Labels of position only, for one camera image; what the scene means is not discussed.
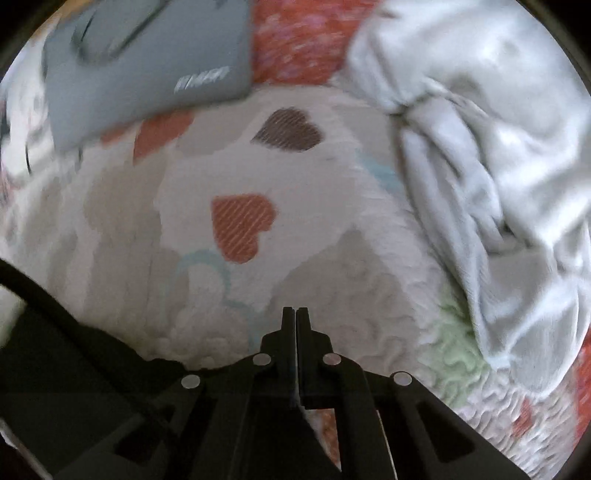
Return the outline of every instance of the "white blanket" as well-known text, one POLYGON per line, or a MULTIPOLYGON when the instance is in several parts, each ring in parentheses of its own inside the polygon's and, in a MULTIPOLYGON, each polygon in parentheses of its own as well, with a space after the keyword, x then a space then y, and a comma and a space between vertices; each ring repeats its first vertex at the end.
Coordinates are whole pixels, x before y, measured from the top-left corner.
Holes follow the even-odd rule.
POLYGON ((566 55, 513 0, 388 0, 337 81, 404 113, 410 194, 485 359, 547 395, 590 318, 591 103, 566 55))

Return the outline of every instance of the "black cable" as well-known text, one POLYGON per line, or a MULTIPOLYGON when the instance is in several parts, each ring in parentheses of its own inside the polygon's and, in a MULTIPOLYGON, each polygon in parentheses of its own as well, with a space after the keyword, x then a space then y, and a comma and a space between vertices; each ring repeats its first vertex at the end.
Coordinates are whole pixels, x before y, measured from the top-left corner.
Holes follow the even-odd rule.
POLYGON ((158 410, 140 395, 133 392, 126 381, 118 378, 113 372, 104 369, 72 335, 69 323, 76 319, 56 299, 46 292, 35 281, 27 277, 13 265, 0 258, 0 285, 4 286, 18 297, 22 298, 31 308, 43 315, 58 331, 76 348, 76 350, 90 363, 101 376, 123 396, 131 407, 151 423, 169 447, 176 447, 178 436, 172 431, 166 419, 158 410))

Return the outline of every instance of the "green pattern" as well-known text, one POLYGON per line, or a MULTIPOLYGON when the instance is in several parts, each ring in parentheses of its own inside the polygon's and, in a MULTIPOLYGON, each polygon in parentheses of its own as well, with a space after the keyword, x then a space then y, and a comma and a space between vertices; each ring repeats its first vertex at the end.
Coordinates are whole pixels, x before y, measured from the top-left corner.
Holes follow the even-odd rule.
POLYGON ((445 282, 440 298, 438 338, 423 361, 436 375, 440 398, 449 407, 460 408, 490 367, 476 344, 462 290, 445 282))

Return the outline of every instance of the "bedsheet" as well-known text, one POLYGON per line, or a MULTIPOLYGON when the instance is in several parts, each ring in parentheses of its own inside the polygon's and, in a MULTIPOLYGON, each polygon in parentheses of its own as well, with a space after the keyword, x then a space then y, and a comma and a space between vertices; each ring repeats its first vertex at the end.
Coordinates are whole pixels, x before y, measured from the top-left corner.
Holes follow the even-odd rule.
MULTIPOLYGON (((396 132, 330 87, 147 119, 26 185, 4 178, 2 256, 81 322, 190 368, 255 352, 283 306, 307 306, 336 352, 411 372, 550 479, 588 423, 589 342, 543 400, 491 370, 408 201, 396 132)), ((309 419, 338 463, 333 414, 309 419)))

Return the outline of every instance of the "screw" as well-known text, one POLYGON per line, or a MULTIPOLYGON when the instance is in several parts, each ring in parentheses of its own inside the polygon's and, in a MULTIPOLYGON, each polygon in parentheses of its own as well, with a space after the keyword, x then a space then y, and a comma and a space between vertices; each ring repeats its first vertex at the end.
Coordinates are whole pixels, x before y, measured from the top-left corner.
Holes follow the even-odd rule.
POLYGON ((396 372, 394 374, 394 383, 400 385, 401 387, 409 386, 412 383, 412 381, 413 378, 410 376, 410 374, 406 372, 396 372))
POLYGON ((340 363, 340 355, 338 353, 327 353, 322 357, 322 361, 326 365, 338 365, 340 363))
POLYGON ((187 375, 181 380, 181 385, 187 390, 197 388, 200 383, 201 379, 199 378, 199 375, 187 375))
POLYGON ((258 367, 264 367, 265 365, 269 365, 271 363, 271 357, 266 353, 258 353, 252 357, 252 363, 258 367))

